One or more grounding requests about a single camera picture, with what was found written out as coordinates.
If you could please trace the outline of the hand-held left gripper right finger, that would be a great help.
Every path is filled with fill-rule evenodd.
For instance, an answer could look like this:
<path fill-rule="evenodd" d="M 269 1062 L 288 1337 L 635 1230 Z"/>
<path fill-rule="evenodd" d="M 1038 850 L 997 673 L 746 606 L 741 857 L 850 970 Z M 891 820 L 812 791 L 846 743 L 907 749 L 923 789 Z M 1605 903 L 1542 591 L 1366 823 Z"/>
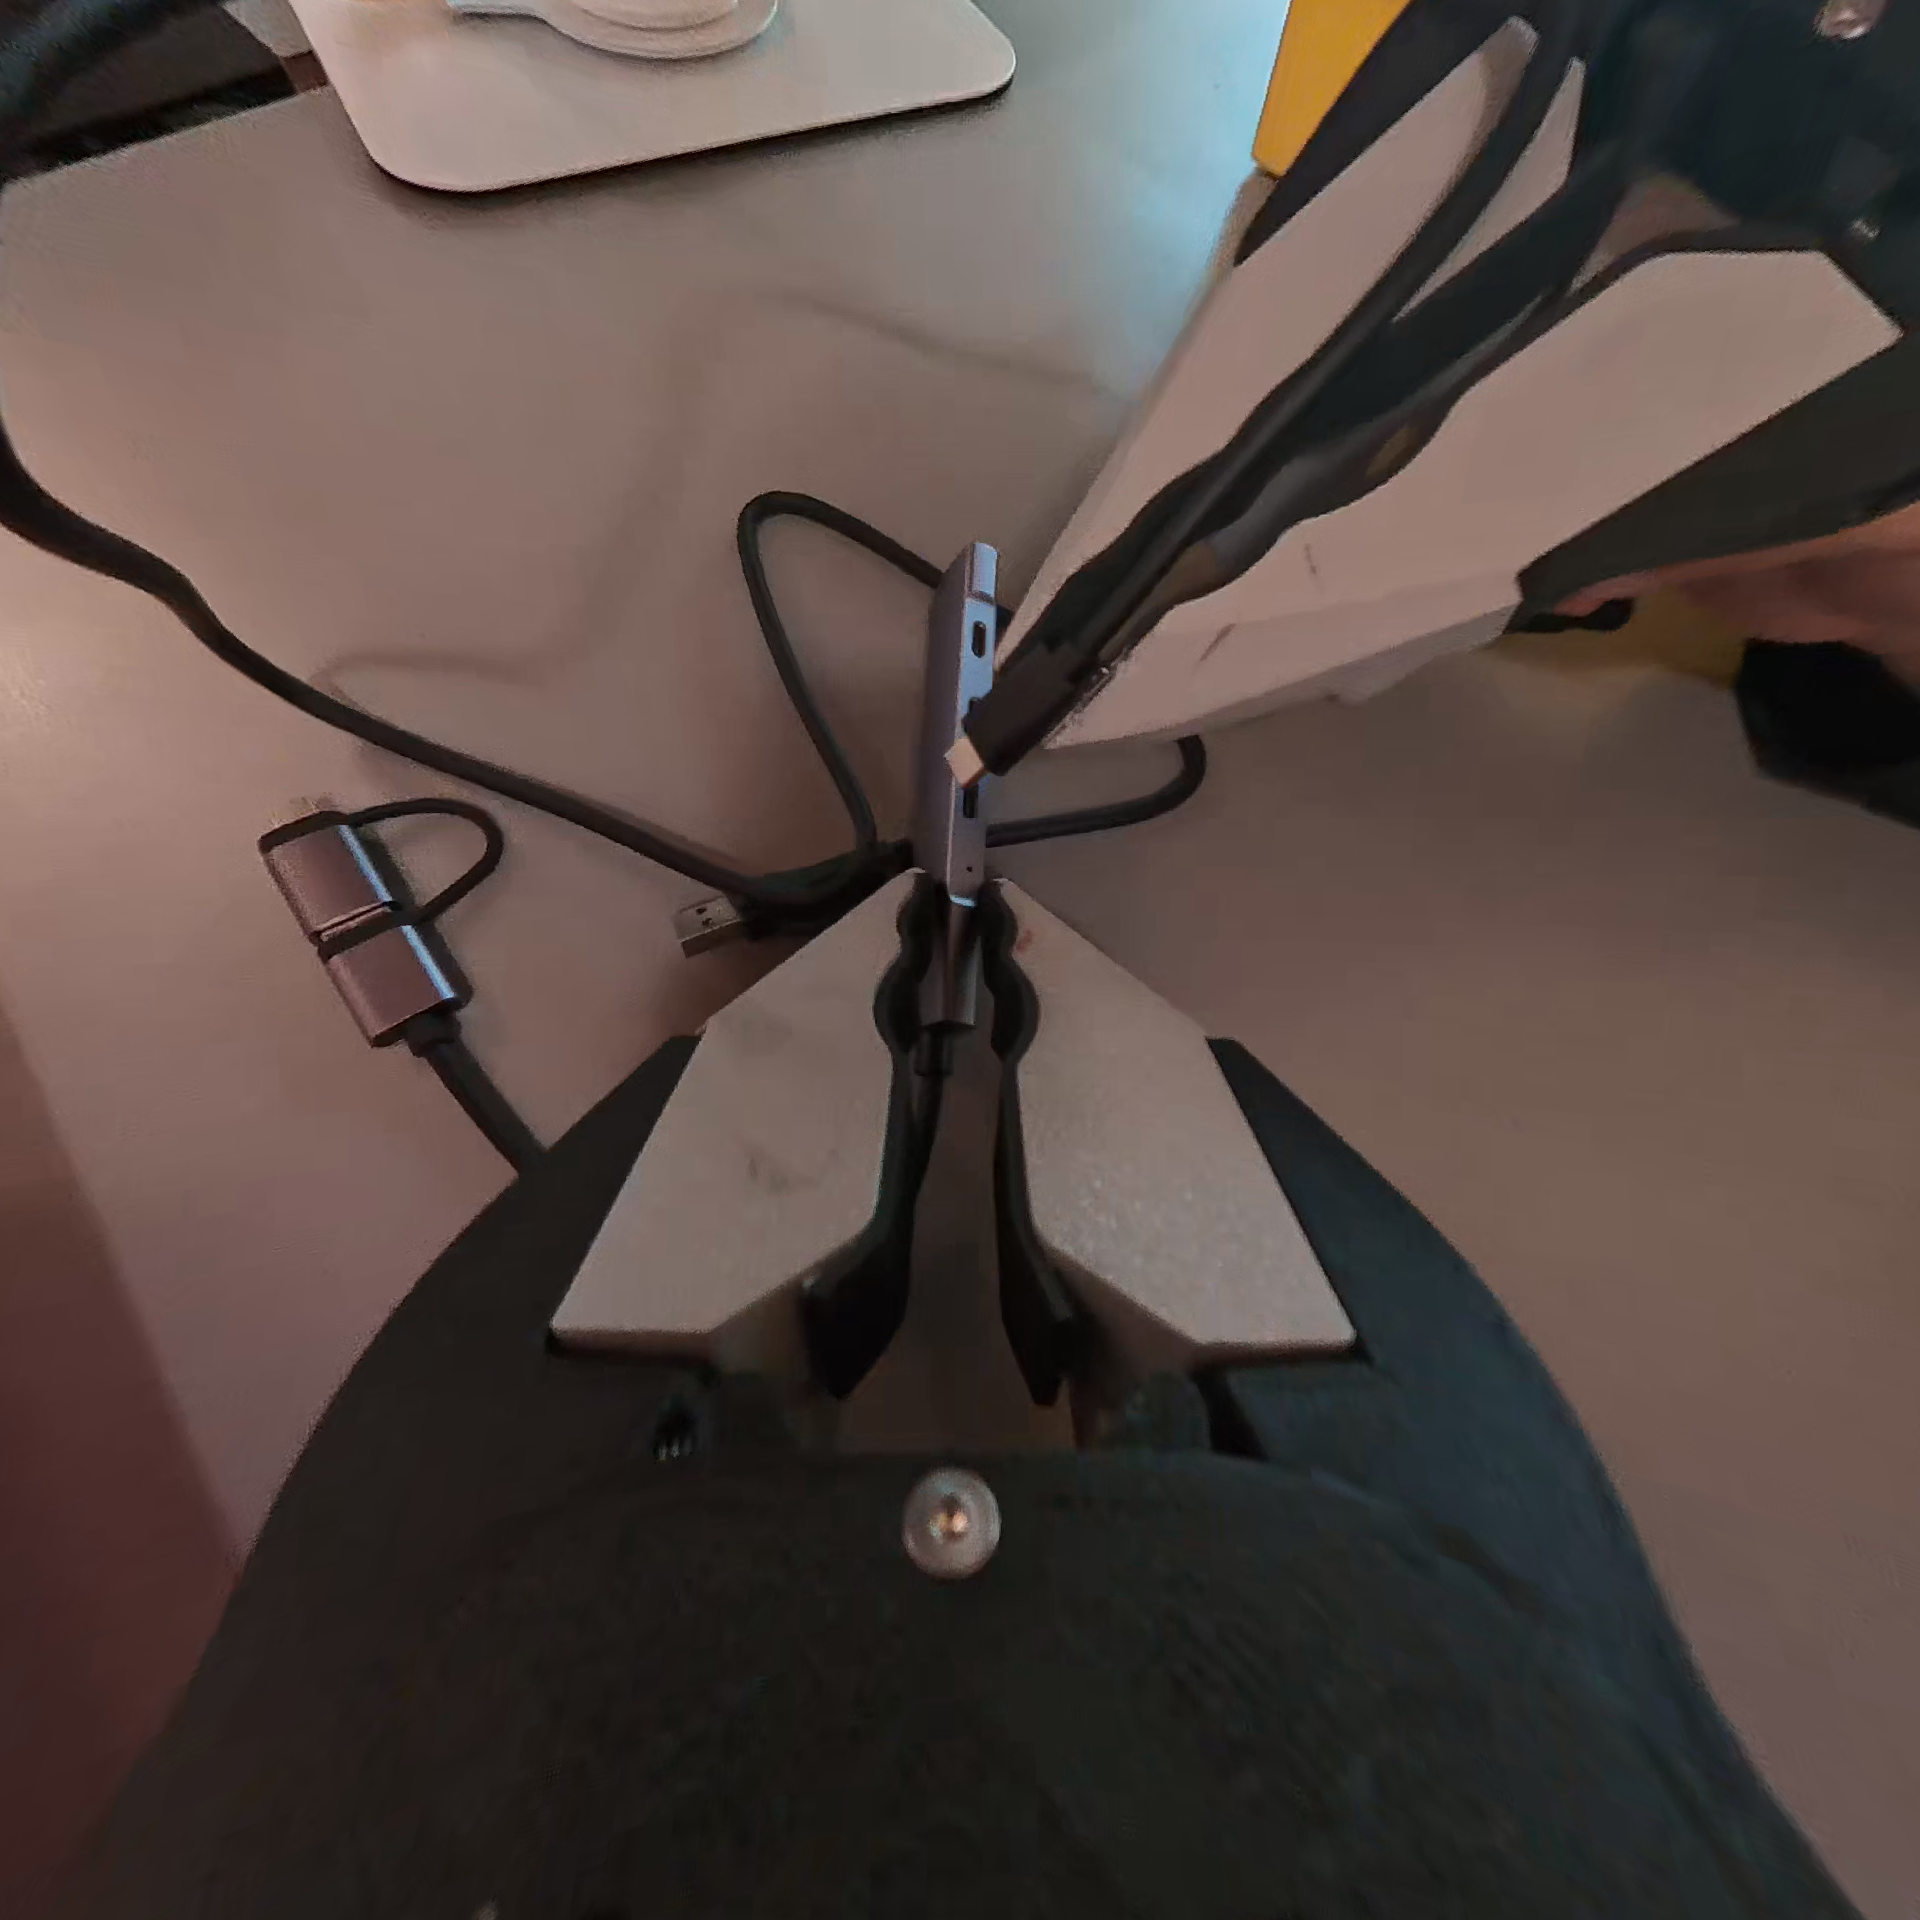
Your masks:
<path fill-rule="evenodd" d="M 1000 1317 L 1030 1401 L 1357 1334 L 1202 1026 L 1008 879 L 981 900 Z"/>

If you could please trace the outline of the person's right forearm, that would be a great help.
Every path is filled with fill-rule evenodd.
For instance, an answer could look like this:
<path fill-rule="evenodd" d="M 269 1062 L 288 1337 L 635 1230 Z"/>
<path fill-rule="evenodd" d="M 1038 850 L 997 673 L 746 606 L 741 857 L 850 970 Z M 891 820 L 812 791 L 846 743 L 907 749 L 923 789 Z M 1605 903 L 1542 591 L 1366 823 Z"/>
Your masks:
<path fill-rule="evenodd" d="M 1917 826 L 1917 694 L 1848 642 L 1752 639 L 1736 705 L 1757 768 Z"/>

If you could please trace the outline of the grey USB hub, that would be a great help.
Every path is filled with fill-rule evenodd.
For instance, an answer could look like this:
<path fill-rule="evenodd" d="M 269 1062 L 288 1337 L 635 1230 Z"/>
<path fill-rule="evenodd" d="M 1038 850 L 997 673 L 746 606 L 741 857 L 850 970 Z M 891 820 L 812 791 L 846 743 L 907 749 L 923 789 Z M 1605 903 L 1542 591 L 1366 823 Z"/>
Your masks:
<path fill-rule="evenodd" d="M 930 893 L 930 962 L 918 989 L 934 1036 L 977 1020 L 977 903 L 987 877 L 984 784 L 964 785 L 949 752 L 994 682 L 1000 552 L 962 545 L 933 589 L 926 624 L 915 857 Z"/>

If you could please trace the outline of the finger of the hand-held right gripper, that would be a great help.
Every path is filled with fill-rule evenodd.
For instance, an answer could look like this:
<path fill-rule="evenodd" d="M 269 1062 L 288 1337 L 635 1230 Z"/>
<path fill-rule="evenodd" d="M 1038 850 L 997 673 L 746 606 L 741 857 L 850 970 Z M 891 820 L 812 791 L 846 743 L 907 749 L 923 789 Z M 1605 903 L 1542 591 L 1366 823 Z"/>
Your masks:
<path fill-rule="evenodd" d="M 1470 652 L 1520 607 L 1524 566 L 1900 338 L 1810 248 L 1627 256 L 1470 386 L 1404 471 L 1165 614 L 1048 744 L 1360 702 Z"/>
<path fill-rule="evenodd" d="M 1442 52 L 1409 108 L 1357 149 L 1266 237 L 1214 278 L 1120 437 L 1082 510 L 1048 554 L 1000 648 L 1030 654 L 1083 617 L 1139 565 L 1164 521 L 1195 500 L 1220 455 L 1265 404 L 1285 397 L 1353 314 L 1374 280 L 1435 218 L 1491 130 L 1524 89 L 1546 48 L 1517 16 L 1473 29 Z M 1405 338 L 1385 321 L 1360 338 L 1321 397 L 1323 422 L 1299 418 L 1285 440 L 1222 502 L 1228 522 L 1259 494 L 1302 478 L 1321 494 L 1288 497 L 1300 516 L 1234 578 L 1198 593 L 1141 634 L 1141 654 L 1461 654 L 1507 632 L 1523 612 L 1523 532 L 1542 504 L 1476 500 L 1504 468 L 1540 479 L 1548 445 L 1570 432 L 1574 334 L 1592 302 L 1552 314 L 1529 294 L 1507 318 L 1499 278 L 1524 271 L 1546 240 L 1548 199 L 1570 185 L 1586 69 L 1570 56 L 1526 150 L 1446 262 L 1422 274 L 1422 302 L 1401 300 Z"/>

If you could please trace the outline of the yellow plastic bin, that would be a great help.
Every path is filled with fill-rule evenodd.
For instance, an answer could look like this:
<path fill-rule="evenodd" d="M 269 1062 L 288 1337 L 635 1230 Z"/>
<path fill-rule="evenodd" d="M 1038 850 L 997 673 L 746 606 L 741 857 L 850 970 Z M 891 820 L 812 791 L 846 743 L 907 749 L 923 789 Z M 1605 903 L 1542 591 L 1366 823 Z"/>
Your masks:
<path fill-rule="evenodd" d="M 1409 2 L 1290 2 L 1272 63 L 1253 162 L 1269 177 L 1305 153 Z"/>

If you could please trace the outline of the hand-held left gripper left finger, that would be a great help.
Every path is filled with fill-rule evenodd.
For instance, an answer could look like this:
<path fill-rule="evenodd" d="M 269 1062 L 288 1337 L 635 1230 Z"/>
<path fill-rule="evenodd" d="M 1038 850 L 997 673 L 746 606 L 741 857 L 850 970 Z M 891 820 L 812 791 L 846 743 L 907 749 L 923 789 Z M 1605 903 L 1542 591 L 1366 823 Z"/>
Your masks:
<path fill-rule="evenodd" d="M 552 1337 L 849 1398 L 906 1318 L 923 978 L 897 877 L 714 1015 Z"/>

